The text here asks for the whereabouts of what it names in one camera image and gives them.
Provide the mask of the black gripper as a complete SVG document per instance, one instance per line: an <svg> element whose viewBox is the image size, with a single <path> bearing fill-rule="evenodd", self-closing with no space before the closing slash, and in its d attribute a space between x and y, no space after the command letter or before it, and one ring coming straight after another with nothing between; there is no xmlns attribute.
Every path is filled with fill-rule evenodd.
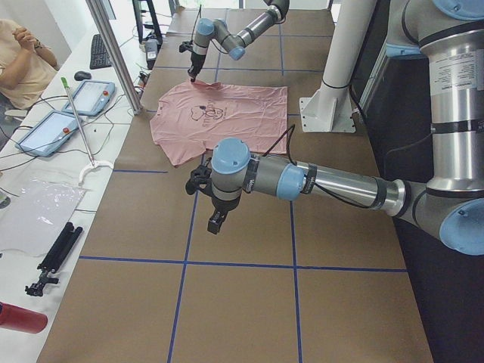
<svg viewBox="0 0 484 363"><path fill-rule="evenodd" d="M228 216L228 213L238 206L239 196L230 197L228 200L223 200L217 197L213 192L210 192L209 196L211 197L215 210L209 218L207 231L212 234L218 234L221 230L222 224Z"/></svg>
<svg viewBox="0 0 484 363"><path fill-rule="evenodd" d="M191 54L191 66L188 69L188 75L190 76L191 82L195 82L197 79L197 75L203 69L204 65L204 56L192 53Z"/></svg>

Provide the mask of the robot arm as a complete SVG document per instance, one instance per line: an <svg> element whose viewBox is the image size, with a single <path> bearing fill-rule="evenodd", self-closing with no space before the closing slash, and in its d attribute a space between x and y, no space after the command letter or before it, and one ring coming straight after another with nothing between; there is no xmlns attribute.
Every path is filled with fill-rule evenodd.
<svg viewBox="0 0 484 363"><path fill-rule="evenodd" d="M194 37L190 41L180 44L179 52L191 53L191 66L188 76L195 82L206 60L211 41L218 42L221 48L235 61L241 59L246 48L272 26L285 21L290 2L286 0L265 1L268 5L265 12L245 26L238 33L233 34L224 20L210 20L201 17L196 21Z"/></svg>
<svg viewBox="0 0 484 363"><path fill-rule="evenodd" d="M270 153L250 152L239 138L218 142L203 169L214 212L207 229L218 233L242 193L282 200L304 194L335 198L360 209L402 219L459 253L483 253L483 3L392 1L386 55L429 63L430 129L422 137L429 181L407 181L396 170L406 161L390 147L396 133L371 108L363 115L378 176L344 172Z"/></svg>

